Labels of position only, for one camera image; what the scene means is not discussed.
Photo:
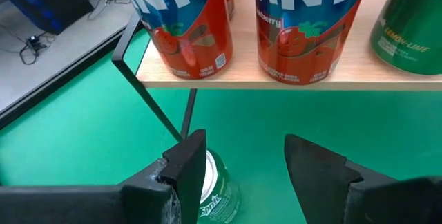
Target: gray floor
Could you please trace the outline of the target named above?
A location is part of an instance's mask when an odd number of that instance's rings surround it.
[[[97,0],[92,0],[91,3],[95,6]],[[105,6],[101,0],[90,18],[94,18]],[[87,20],[87,15],[84,16],[56,36],[50,48],[44,51],[33,65],[23,64],[18,53],[6,52],[17,52],[24,44],[0,27],[0,110],[117,32],[127,24],[133,13],[131,4],[112,3],[93,21]],[[0,24],[7,26],[21,39],[43,32],[9,2],[0,6]],[[32,58],[29,55],[25,56],[26,60]]]

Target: green surface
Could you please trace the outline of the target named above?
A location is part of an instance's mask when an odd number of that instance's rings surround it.
[[[132,66],[146,42],[142,33],[129,48]],[[179,128],[189,91],[149,91]],[[441,175],[441,100],[440,92],[201,90],[191,128],[207,130],[208,146],[240,187],[234,223],[305,223],[285,167],[285,134],[394,178]],[[0,131],[0,179],[118,183],[173,143],[105,57]]]

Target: sprite logo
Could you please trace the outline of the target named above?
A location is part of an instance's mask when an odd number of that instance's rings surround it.
[[[208,216],[221,200],[222,198],[218,195],[212,196],[212,201],[206,207],[201,208],[202,213],[200,217]]]

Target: black metal frame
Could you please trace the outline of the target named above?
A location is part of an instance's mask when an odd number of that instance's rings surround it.
[[[187,138],[187,135],[189,134],[189,127],[192,118],[193,106],[195,105],[197,90],[194,88],[190,90],[186,111],[184,112],[184,119],[182,123],[181,132],[178,132],[178,130],[173,126],[172,122],[167,118],[166,114],[164,114],[163,110],[161,110],[160,106],[158,106],[157,102],[152,98],[151,94],[147,91],[147,88],[145,88],[145,86],[137,79],[135,75],[136,72],[134,74],[130,70],[126,62],[124,62],[124,55],[133,38],[133,35],[136,33],[136,30],[142,28],[142,26],[143,26],[142,22],[140,21],[138,15],[136,13],[133,14],[131,20],[129,21],[129,24],[127,25],[126,30],[123,33],[122,38],[120,39],[120,41],[117,44],[117,47],[115,48],[115,51],[112,55],[112,62],[118,68],[118,70],[123,74],[126,80],[128,80],[128,82],[132,85],[132,87],[137,91],[137,93],[149,106],[149,108],[154,112],[154,114],[161,121],[161,123],[172,134],[172,136],[178,142],[181,142],[183,141],[183,139]]]
[[[96,47],[92,48],[85,55],[81,56],[77,60],[73,61],[58,73],[35,87],[29,93],[26,93],[23,97],[7,106],[0,111],[0,130],[23,115],[26,111],[46,99],[49,95],[61,88],[63,85],[71,81],[72,78],[85,71],[92,64],[103,58],[109,52],[111,52],[117,45],[118,41],[122,37],[126,26],[120,28],[114,35],[108,37]],[[132,30],[137,32],[141,30],[141,26]]]

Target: green soda can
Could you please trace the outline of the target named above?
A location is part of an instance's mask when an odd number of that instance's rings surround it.
[[[370,42],[387,63],[411,73],[442,73],[442,0],[387,0]]]
[[[206,176],[202,186],[199,224],[230,223],[240,208],[240,192],[227,173],[221,157],[206,153]]]

